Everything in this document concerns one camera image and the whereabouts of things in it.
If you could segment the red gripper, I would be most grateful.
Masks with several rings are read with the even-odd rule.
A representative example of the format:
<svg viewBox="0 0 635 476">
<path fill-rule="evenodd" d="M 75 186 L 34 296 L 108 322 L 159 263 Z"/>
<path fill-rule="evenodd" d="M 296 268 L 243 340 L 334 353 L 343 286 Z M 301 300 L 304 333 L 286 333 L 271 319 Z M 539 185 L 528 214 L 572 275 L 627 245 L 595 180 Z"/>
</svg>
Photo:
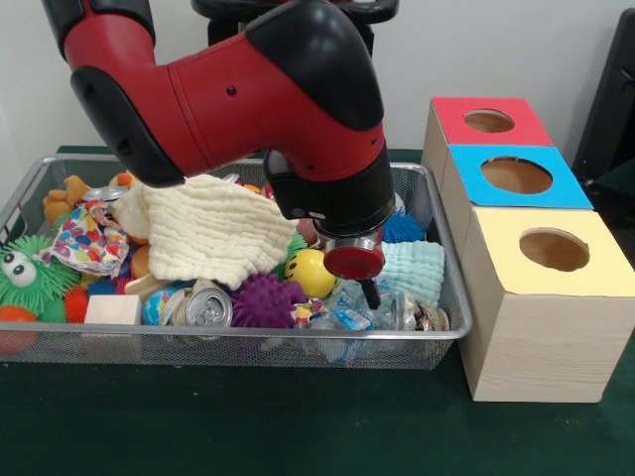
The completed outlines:
<svg viewBox="0 0 635 476">
<path fill-rule="evenodd" d="M 381 297 L 373 280 L 385 265 L 379 246 L 372 249 L 344 246 L 327 251 L 324 266 L 333 275 L 349 281 L 361 281 L 360 286 L 369 308 L 378 308 Z"/>
</svg>

